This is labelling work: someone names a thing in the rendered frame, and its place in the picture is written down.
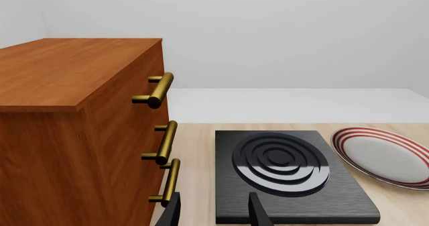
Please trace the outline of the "flat black stove plate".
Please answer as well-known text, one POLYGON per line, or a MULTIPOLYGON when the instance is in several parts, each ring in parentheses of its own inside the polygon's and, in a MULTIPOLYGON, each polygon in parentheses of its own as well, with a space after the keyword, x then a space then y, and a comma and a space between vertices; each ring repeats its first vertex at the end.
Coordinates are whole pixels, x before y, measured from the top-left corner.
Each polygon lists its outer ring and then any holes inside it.
POLYGON ((275 224, 367 224, 381 215, 317 131, 216 131, 216 222, 248 224, 256 193, 275 224))

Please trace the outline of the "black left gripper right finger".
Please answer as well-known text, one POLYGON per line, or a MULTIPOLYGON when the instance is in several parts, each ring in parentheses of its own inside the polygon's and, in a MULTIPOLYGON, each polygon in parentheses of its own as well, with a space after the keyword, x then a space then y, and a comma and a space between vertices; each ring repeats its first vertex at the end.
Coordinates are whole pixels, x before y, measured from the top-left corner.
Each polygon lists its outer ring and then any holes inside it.
POLYGON ((249 193, 248 210, 251 226, 273 226, 256 192, 249 193))

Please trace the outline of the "white plate with red rings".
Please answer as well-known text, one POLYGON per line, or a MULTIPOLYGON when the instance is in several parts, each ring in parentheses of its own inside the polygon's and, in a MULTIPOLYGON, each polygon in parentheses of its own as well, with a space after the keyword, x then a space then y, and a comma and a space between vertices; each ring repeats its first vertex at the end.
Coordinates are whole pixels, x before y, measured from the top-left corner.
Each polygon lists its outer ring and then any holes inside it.
POLYGON ((373 127, 344 127, 330 137, 336 154, 358 171, 402 188, 429 191, 429 147, 373 127))

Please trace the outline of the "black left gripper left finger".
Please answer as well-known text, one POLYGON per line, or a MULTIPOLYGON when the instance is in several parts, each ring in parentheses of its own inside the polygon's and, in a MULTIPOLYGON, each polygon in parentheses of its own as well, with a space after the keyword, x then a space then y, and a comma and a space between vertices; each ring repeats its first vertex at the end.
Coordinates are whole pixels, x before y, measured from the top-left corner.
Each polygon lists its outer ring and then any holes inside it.
POLYGON ((175 192, 172 195, 167 207, 164 209, 161 217, 155 226, 178 226, 181 211, 180 193, 175 192))

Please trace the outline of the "wooden cabinet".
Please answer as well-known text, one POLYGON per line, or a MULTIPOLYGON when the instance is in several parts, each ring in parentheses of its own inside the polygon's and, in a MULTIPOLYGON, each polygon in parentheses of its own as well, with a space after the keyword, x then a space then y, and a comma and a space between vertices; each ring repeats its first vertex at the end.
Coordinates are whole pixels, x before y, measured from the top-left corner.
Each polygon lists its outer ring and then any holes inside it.
POLYGON ((44 38, 0 49, 0 226, 149 226, 168 107, 159 38, 44 38))

